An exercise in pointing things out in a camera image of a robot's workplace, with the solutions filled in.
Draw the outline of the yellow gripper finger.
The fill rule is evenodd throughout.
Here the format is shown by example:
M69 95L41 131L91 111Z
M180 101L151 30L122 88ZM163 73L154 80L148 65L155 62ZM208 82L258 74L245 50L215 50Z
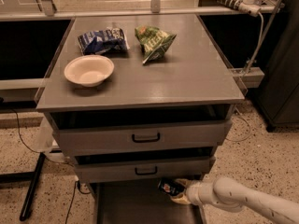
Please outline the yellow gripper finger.
M184 193L180 193L177 196L171 196L170 197L171 201L174 203L178 203L178 204L190 204L191 202L188 200L188 198L186 197L186 195Z
M189 180L185 178L177 178L176 182L182 185L185 189L196 183L195 180Z

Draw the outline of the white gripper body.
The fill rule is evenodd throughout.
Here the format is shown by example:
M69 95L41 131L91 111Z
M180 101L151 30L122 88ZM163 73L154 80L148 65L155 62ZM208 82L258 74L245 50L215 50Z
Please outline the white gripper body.
M193 180L186 188L186 197L194 205L213 204L215 201L213 185L198 180Z

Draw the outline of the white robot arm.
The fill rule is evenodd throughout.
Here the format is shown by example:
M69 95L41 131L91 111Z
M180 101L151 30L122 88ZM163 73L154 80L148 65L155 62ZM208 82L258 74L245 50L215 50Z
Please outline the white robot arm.
M275 224L299 224L299 204L250 189L229 177L213 182L177 179L185 190L171 200L180 204L210 204L228 212L239 212L243 206Z

